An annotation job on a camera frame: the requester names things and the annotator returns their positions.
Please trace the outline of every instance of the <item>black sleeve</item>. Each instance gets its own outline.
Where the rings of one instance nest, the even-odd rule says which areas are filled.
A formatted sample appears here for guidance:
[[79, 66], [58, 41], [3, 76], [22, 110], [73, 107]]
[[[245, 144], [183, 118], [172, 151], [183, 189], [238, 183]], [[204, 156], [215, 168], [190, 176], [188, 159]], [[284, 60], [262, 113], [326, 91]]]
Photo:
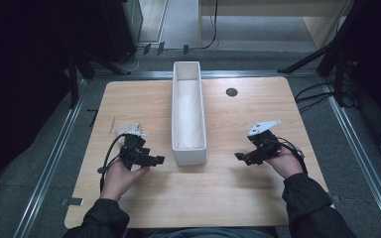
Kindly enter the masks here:
[[323, 188], [306, 174], [284, 180], [290, 233], [293, 237], [355, 237]]
[[98, 199], [87, 211], [82, 224], [67, 231], [63, 238], [122, 237], [129, 223], [129, 215], [111, 199]]

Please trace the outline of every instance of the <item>person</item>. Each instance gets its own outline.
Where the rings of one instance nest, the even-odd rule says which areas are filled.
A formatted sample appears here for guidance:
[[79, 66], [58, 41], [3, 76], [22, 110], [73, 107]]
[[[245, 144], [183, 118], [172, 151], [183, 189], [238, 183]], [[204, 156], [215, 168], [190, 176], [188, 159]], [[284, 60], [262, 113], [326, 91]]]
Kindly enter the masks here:
[[[287, 202], [289, 229], [292, 237], [355, 237], [343, 217], [332, 207], [323, 188], [303, 172], [290, 150], [282, 147], [278, 157], [266, 160], [284, 179], [283, 199]], [[64, 238], [122, 237], [129, 216], [119, 208], [118, 201], [134, 182], [150, 168], [128, 171], [117, 161], [107, 172], [103, 191], [85, 214], [80, 226], [67, 231]], [[190, 228], [160, 233], [150, 237], [274, 237], [267, 230]]]

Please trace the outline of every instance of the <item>table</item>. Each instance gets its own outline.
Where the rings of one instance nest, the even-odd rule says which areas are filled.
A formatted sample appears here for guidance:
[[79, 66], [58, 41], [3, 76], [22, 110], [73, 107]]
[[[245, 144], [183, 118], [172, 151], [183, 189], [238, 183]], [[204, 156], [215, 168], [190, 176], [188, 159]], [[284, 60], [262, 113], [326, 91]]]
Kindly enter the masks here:
[[[216, 0], [198, 0], [198, 37], [202, 47], [202, 16], [215, 15]], [[346, 15], [352, 0], [221, 0], [217, 16], [304, 17], [316, 47], [320, 49], [340, 17]]]
[[[236, 96], [226, 95], [230, 87], [237, 89]], [[288, 224], [283, 179], [267, 164], [248, 167], [234, 157], [255, 149], [246, 137], [257, 121], [280, 119], [282, 124], [271, 131], [303, 150], [310, 177], [327, 190], [285, 78], [203, 79], [202, 89], [208, 162], [178, 167], [171, 139], [172, 81], [107, 84], [72, 196], [83, 198], [83, 205], [69, 207], [67, 228], [79, 225], [98, 198], [96, 170], [116, 137], [116, 125], [126, 121], [139, 122], [149, 133], [145, 147], [150, 155], [166, 157], [122, 196], [119, 204], [131, 217], [129, 228]]]

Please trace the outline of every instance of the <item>wooden tabletop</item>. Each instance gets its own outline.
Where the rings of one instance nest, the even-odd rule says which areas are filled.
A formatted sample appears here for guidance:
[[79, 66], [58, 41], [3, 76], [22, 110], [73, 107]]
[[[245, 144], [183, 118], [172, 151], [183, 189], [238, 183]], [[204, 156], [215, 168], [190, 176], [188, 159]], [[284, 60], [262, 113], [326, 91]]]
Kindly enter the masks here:
[[[226, 94], [230, 87], [237, 89], [236, 96]], [[203, 79], [202, 90], [208, 162], [178, 167], [172, 150], [172, 81], [107, 85], [72, 195], [83, 198], [83, 205], [69, 207], [67, 228], [80, 225], [98, 198], [97, 169], [121, 122], [140, 123], [149, 133], [144, 147], [151, 149], [150, 155], [166, 157], [120, 199], [131, 217], [129, 228], [288, 224], [283, 179], [268, 164], [248, 167], [234, 157], [255, 149], [247, 133], [259, 121], [282, 121], [271, 131], [302, 149], [310, 177], [327, 190], [285, 78]]]

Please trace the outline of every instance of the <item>rectangular container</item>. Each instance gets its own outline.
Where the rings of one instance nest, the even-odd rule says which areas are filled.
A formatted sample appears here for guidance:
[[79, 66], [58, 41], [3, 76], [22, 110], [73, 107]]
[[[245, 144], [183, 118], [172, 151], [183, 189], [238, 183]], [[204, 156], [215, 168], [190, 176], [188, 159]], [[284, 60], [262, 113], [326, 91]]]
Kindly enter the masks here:
[[198, 61], [177, 61], [173, 71], [172, 146], [179, 166], [207, 161], [202, 81]]

